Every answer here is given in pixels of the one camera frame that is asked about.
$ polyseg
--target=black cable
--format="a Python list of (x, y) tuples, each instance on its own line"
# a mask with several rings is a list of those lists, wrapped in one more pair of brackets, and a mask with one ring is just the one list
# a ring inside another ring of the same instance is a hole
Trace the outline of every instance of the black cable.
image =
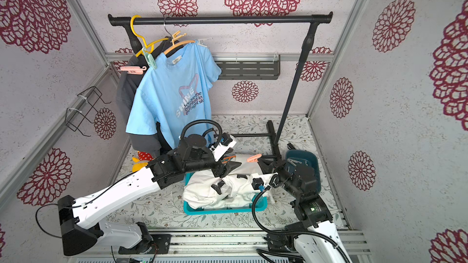
[(41, 229), (41, 231), (45, 232), (46, 234), (48, 234), (48, 235), (51, 236), (51, 237), (61, 239), (62, 237), (59, 237), (58, 235), (52, 235), (52, 234), (48, 233), (47, 231), (45, 231), (45, 229), (43, 229), (42, 226), (39, 224), (39, 219), (38, 219), (38, 212), (39, 212), (39, 210), (41, 210), (41, 208), (46, 207), (46, 206), (49, 206), (49, 205), (57, 205), (57, 206), (58, 206), (57, 203), (49, 203), (49, 204), (45, 204), (45, 205), (39, 207), (39, 208), (36, 210), (36, 223), (38, 224), (38, 227)]
[(221, 138), (222, 138), (222, 135), (223, 135), (223, 129), (221, 128), (221, 125), (219, 125), (218, 122), (215, 122), (215, 121), (209, 120), (209, 119), (195, 120), (195, 121), (192, 121), (189, 124), (185, 125), (184, 128), (182, 129), (182, 132), (180, 133), (180, 139), (182, 140), (184, 138), (185, 132), (191, 126), (194, 126), (196, 124), (203, 124), (203, 123), (208, 123), (208, 124), (214, 125), (214, 126), (216, 126), (216, 128), (218, 128), (218, 131), (219, 131), (218, 132), (218, 139), (216, 139), (216, 143), (214, 144), (214, 147), (217, 147), (219, 145), (219, 143), (221, 142)]
[(213, 127), (211, 127), (210, 129), (207, 129), (205, 132), (203, 132), (202, 136), (205, 137), (211, 131), (214, 131)]
[[(93, 202), (94, 200), (96, 200), (97, 198), (99, 198), (100, 196), (102, 196), (102, 194), (104, 194), (105, 192), (107, 192), (107, 190), (109, 190), (110, 188), (112, 188), (113, 186), (115, 186), (115, 184), (117, 184), (118, 182), (122, 181), (123, 179), (125, 178), (128, 178), (129, 176), (133, 175), (134, 173), (129, 173), (128, 175), (126, 175), (125, 177), (119, 179), (118, 181), (116, 181), (114, 184), (110, 185), (106, 190), (104, 190), (101, 194), (99, 194), (98, 196), (96, 196), (95, 198), (93, 198), (91, 201), (89, 202), (86, 202), (85, 205)], [(39, 210), (41, 210), (42, 208), (46, 207), (46, 206), (50, 206), (50, 205), (55, 205), (55, 206), (59, 206), (59, 207), (62, 207), (62, 208), (67, 208), (67, 209), (73, 209), (73, 208), (79, 208), (79, 207), (82, 207), (82, 205), (78, 205), (78, 206), (73, 206), (73, 207), (65, 207), (65, 206), (62, 206), (60, 204), (57, 204), (57, 203), (49, 203), (49, 204), (45, 204), (41, 207), (39, 207), (37, 210), (36, 210), (36, 223), (38, 224), (38, 227), (41, 229), (41, 231), (43, 231), (44, 233), (48, 234), (49, 236), (51, 237), (54, 237), (54, 238), (58, 238), (58, 239), (61, 239), (62, 237), (58, 236), (58, 235), (52, 235), (51, 233), (45, 231), (41, 224), (39, 223), (39, 219), (38, 219), (38, 213), (39, 213)]]
[(272, 235), (312, 235), (312, 236), (319, 237), (319, 238), (331, 243), (331, 245), (334, 248), (336, 248), (338, 253), (340, 253), (340, 255), (343, 257), (343, 259), (344, 259), (344, 261), (346, 263), (351, 263), (351, 261), (349, 261), (349, 259), (348, 259), (348, 256), (346, 256), (346, 253), (342, 250), (342, 248), (340, 248), (340, 246), (338, 246), (338, 243), (336, 243), (331, 238), (325, 236), (324, 234), (321, 234), (321, 233), (318, 233), (318, 232), (312, 232), (312, 231), (272, 231), (272, 230), (267, 229), (265, 226), (263, 226), (260, 223), (260, 221), (257, 219), (257, 216), (255, 215), (255, 205), (256, 205), (257, 201), (262, 197), (262, 195), (265, 194), (265, 192), (270, 190), (270, 189), (271, 189), (271, 187), (267, 186), (265, 188), (265, 191), (260, 192), (255, 197), (254, 202), (252, 202), (252, 216), (254, 218), (255, 223), (258, 225), (259, 228), (262, 229), (262, 231), (264, 231), (266, 233), (269, 233), (269, 234), (272, 234)]
[(270, 263), (276, 263), (276, 262), (266, 257), (264, 254), (271, 255), (271, 256), (287, 257), (287, 258), (295, 258), (295, 259), (304, 260), (304, 258), (302, 258), (301, 256), (297, 256), (293, 254), (274, 253), (274, 252), (270, 252), (270, 251), (266, 251), (262, 249), (257, 249), (256, 251), (257, 251), (257, 254), (259, 254), (263, 259), (267, 260)]
[(110, 247), (110, 253), (112, 254), (112, 258), (114, 258), (114, 262), (117, 263), (117, 260), (114, 257), (114, 250), (112, 249), (112, 246)]

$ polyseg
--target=zip tie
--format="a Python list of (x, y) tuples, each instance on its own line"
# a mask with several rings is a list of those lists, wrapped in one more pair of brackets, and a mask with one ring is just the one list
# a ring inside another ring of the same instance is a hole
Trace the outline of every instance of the zip tie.
[(80, 112), (81, 114), (83, 114), (83, 111), (80, 111), (79, 109), (75, 109), (75, 108), (68, 108), (69, 110), (75, 110), (75, 111), (78, 111)]
[(275, 60), (276, 60), (277, 58), (278, 58), (278, 60), (279, 60), (279, 55), (278, 55), (278, 53), (275, 52), (275, 54), (273, 55), (273, 61), (272, 61), (272, 63), (275, 63)]
[(88, 98), (87, 98), (87, 97), (85, 97), (85, 96), (82, 96), (82, 95), (78, 95), (78, 96), (81, 96), (82, 98), (84, 98), (84, 99), (85, 99), (85, 102), (89, 103), (89, 102), (88, 102)]

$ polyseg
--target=laundry basket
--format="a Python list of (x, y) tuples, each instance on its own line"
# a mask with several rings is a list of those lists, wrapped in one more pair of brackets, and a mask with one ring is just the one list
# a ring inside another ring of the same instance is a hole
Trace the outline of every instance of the laundry basket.
[[(186, 185), (189, 183), (190, 177), (192, 175), (193, 175), (193, 173), (185, 174), (185, 184)], [(266, 200), (266, 197), (263, 196), (257, 201), (257, 204), (255, 205), (255, 211), (263, 211), (263, 210), (266, 209), (267, 205), (268, 205), (268, 202)], [(202, 208), (193, 209), (193, 208), (190, 207), (190, 205), (186, 201), (184, 201), (184, 212), (187, 215), (203, 215), (203, 214), (218, 214), (218, 213), (239, 213), (239, 212), (251, 212), (251, 211), (252, 211), (252, 204), (250, 204), (248, 207), (244, 207), (244, 208), (204, 210)]]
[[(286, 152), (286, 161), (289, 159), (302, 162), (306, 166), (312, 167), (314, 169), (315, 178), (317, 179), (317, 194), (319, 194), (320, 190), (322, 189), (322, 185), (320, 184), (320, 170), (317, 157), (313, 153), (305, 150), (291, 149)], [(294, 172), (295, 166), (290, 162), (287, 162), (285, 168), (289, 173), (292, 174)]]

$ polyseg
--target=orange clothespin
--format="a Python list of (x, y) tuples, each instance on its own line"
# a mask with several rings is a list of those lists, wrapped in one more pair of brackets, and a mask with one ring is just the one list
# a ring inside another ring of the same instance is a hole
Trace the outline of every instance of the orange clothespin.
[(257, 162), (260, 157), (262, 157), (262, 154), (253, 155), (247, 158), (247, 162)]
[(121, 71), (128, 71), (130, 74), (143, 74), (146, 70), (146, 66), (139, 67), (139, 66), (122, 66), (120, 67)]

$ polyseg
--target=clothing rack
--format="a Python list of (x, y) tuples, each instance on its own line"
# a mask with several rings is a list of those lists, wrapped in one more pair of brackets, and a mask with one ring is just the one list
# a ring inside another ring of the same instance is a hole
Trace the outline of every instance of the clothing rack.
[[(113, 26), (123, 26), (130, 40), (130, 45), (134, 53), (137, 53), (143, 48), (138, 38), (133, 34), (130, 28), (131, 17), (115, 18), (108, 14), (108, 19)], [(268, 133), (253, 133), (253, 134), (232, 134), (234, 137), (269, 137), (272, 146), (272, 155), (262, 156), (263, 158), (271, 158), (275, 160), (281, 159), (281, 153), (278, 148), (278, 141), (283, 131), (289, 108), (293, 102), (293, 97), (297, 89), (297, 84), (301, 78), (302, 69), (307, 61), (307, 56), (312, 50), (315, 32), (319, 24), (329, 24), (333, 17), (333, 13), (328, 15), (309, 15), (309, 16), (268, 16), (268, 17), (190, 17), (190, 18), (136, 18), (133, 21), (134, 25), (193, 25), (193, 24), (267, 24), (267, 23), (310, 23), (306, 38), (302, 42), (301, 55), (297, 65), (294, 79), (292, 80), (291, 89), (289, 90), (288, 99), (284, 106), (283, 115), (279, 122), (278, 131), (275, 133), (273, 122), (267, 122)]]

